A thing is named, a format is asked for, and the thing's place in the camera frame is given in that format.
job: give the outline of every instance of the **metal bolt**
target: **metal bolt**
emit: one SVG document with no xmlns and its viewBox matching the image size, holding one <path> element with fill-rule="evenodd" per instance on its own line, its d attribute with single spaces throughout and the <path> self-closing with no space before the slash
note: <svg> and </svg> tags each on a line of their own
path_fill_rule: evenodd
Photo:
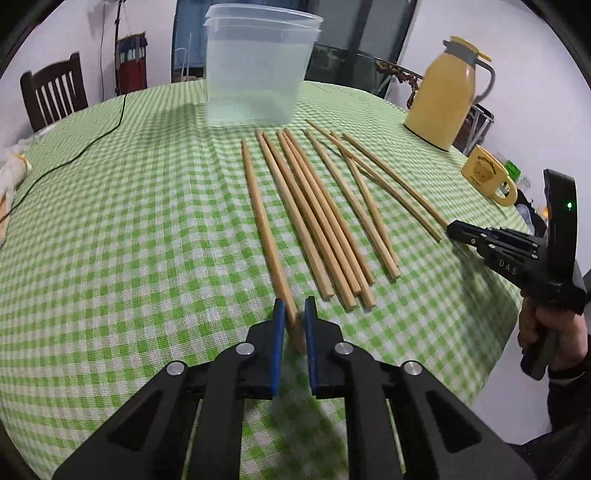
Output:
<svg viewBox="0 0 591 480">
<path fill-rule="evenodd" d="M 170 362 L 167 366 L 166 366 L 166 373 L 168 375 L 180 375 L 181 373 L 184 372 L 184 365 L 181 362 Z"/>
<path fill-rule="evenodd" d="M 414 375 L 416 377 L 423 371 L 423 366 L 415 361 L 406 362 L 404 364 L 404 371 L 409 375 Z"/>
<path fill-rule="evenodd" d="M 238 355 L 252 355 L 255 351 L 255 346 L 248 342 L 239 343 L 236 345 L 236 353 Z"/>
<path fill-rule="evenodd" d="M 341 355 L 349 355 L 353 352 L 353 345 L 348 342 L 341 342 L 335 345 L 335 352 Z"/>
</svg>

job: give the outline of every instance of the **white floor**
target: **white floor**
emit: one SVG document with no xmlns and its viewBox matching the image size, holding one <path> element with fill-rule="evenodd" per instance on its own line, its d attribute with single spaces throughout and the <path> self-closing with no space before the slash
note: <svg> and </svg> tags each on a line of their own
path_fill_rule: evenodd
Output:
<svg viewBox="0 0 591 480">
<path fill-rule="evenodd" d="M 586 312 L 586 319 L 591 327 L 591 312 Z M 520 445 L 550 431 L 550 421 L 548 378 L 537 382 L 521 371 L 517 331 L 516 327 L 472 410 L 501 439 Z"/>
</svg>

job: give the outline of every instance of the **clear plastic container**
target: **clear plastic container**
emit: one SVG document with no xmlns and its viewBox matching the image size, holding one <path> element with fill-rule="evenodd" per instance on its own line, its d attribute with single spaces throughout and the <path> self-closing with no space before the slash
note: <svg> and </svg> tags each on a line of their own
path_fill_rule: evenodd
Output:
<svg viewBox="0 0 591 480">
<path fill-rule="evenodd" d="M 312 15 L 287 8 L 269 7 L 268 5 L 252 4 L 217 4 L 212 5 L 205 18 L 255 18 L 258 20 L 271 20 L 287 23 L 295 23 L 303 27 L 320 28 L 324 21 L 318 15 Z"/>
<path fill-rule="evenodd" d="M 257 5 L 238 7 L 251 17 L 207 13 L 207 119 L 214 127 L 287 124 L 296 108 L 312 47 L 320 30 L 287 17 L 254 18 Z M 226 15 L 232 4 L 217 9 Z M 290 12 L 265 7 L 263 13 Z"/>
</svg>

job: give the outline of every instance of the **blue curtain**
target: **blue curtain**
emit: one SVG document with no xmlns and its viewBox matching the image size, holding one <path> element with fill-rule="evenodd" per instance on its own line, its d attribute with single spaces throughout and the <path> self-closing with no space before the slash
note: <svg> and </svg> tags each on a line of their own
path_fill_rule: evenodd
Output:
<svg viewBox="0 0 591 480">
<path fill-rule="evenodd" d="M 205 65 L 205 13 L 214 4 L 255 4 L 269 5 L 271 7 L 291 8 L 298 10 L 300 0 L 178 0 L 177 2 L 177 28 L 173 39 L 173 65 L 174 69 L 183 66 L 184 51 L 176 55 L 174 50 L 180 47 L 189 47 L 189 34 L 191 34 L 191 48 L 189 51 L 189 66 L 203 67 Z"/>
</svg>

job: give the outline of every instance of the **round table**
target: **round table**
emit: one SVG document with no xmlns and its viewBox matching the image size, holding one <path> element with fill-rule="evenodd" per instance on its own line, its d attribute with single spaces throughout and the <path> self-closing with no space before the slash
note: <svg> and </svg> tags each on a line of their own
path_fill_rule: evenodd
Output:
<svg viewBox="0 0 591 480">
<path fill-rule="evenodd" d="M 116 125 L 122 102 L 75 113 L 33 145 L 26 152 L 33 170 L 17 200 Z M 368 181 L 401 261 L 402 276 L 388 280 L 306 140 L 304 119 L 353 135 L 449 221 L 524 229 L 515 209 L 483 198 L 462 177 L 465 157 L 457 150 L 420 140 L 404 128 L 404 112 L 380 98 L 304 82 L 290 128 L 376 277 L 376 308 L 347 313 L 336 297 L 319 299 L 254 128 L 208 128 L 205 109 L 201 81 L 130 94 L 121 127 L 36 185 L 11 219 L 0 251 L 0 418 L 42 479 L 167 362 L 213 360 L 270 317 L 275 294 L 241 138 L 299 308 L 316 296 L 319 316 L 338 323 L 345 339 L 388 363 L 422 362 L 463 401 L 482 387 L 509 338 L 517 289 L 475 252 L 445 237 L 436 243 Z M 359 194 L 346 164 L 331 155 Z M 307 378 L 305 357 L 287 347 L 279 398 L 247 404 L 242 478 L 346 477 L 343 403 L 313 399 Z"/>
</svg>

